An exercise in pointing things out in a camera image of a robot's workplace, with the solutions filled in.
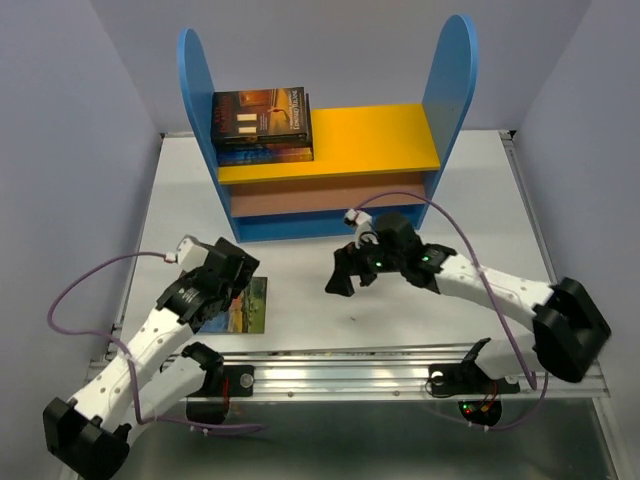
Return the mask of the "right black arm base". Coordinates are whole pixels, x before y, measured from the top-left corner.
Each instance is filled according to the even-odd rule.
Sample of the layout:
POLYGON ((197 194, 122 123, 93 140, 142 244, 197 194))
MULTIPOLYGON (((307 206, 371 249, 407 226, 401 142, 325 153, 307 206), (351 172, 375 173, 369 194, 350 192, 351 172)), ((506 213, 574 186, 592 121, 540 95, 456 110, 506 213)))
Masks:
POLYGON ((503 406, 500 396, 518 394, 518 381, 506 378, 490 379, 476 364, 479 354, 490 342, 484 338, 476 342, 459 363, 436 363, 429 367, 425 391, 435 399, 463 396, 457 405, 462 419, 471 427, 489 430, 501 419, 503 406))

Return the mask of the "A Tale of Two Cities book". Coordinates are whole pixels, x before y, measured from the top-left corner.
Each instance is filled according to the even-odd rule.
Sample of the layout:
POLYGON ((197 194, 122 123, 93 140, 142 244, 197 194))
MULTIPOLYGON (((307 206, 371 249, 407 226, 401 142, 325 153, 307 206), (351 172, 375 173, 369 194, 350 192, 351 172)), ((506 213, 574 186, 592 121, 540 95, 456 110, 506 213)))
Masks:
POLYGON ((219 143, 214 145, 218 152, 233 151, 280 151, 289 149, 313 149, 312 142, 275 142, 275 143, 219 143))

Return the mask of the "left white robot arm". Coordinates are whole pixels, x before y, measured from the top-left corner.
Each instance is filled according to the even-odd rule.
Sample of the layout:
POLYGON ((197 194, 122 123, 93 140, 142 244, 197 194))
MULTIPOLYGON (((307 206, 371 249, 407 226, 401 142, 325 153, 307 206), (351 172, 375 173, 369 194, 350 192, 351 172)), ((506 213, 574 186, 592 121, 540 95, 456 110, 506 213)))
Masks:
POLYGON ((69 399, 43 411, 48 451, 83 479, 110 479, 154 422, 176 423, 168 411, 194 393, 216 394, 229 408, 235 384, 221 354, 194 341, 250 284, 260 262, 224 238, 213 245, 185 236, 160 256, 180 274, 158 297, 128 343, 69 399))

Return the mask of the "Animal Farm book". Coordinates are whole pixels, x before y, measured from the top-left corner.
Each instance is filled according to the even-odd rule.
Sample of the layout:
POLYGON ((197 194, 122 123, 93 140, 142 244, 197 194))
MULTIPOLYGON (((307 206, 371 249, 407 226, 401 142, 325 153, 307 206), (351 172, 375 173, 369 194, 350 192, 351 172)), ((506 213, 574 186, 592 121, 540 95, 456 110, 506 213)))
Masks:
POLYGON ((206 334, 263 334, 267 304, 266 277, 254 277, 232 301, 228 311, 208 320, 200 329, 206 334))

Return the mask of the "Jane Eyre blue book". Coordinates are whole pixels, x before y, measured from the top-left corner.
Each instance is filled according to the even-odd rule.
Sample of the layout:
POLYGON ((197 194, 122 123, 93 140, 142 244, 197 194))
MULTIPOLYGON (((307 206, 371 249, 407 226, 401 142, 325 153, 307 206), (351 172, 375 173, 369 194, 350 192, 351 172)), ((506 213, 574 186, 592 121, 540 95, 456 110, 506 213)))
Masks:
POLYGON ((280 151, 217 152, 220 166, 262 165, 277 163, 309 162, 314 159, 313 150, 289 149, 280 151))

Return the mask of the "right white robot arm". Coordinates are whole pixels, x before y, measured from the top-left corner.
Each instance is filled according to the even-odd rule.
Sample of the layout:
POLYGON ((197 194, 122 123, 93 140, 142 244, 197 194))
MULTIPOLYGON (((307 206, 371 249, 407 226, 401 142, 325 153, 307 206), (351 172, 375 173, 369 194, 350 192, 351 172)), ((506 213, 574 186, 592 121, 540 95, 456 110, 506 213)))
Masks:
POLYGON ((351 297, 353 279, 362 287, 379 275, 397 273, 410 285, 494 310, 513 320, 524 335, 504 342, 483 339, 460 366, 463 384, 482 390, 495 379, 544 370, 568 382, 581 382, 612 331, 585 286, 564 277, 557 284, 533 281, 482 266, 441 244, 425 243, 404 215, 372 218, 350 209, 344 222, 354 239, 334 251, 334 270, 325 291, 351 297))

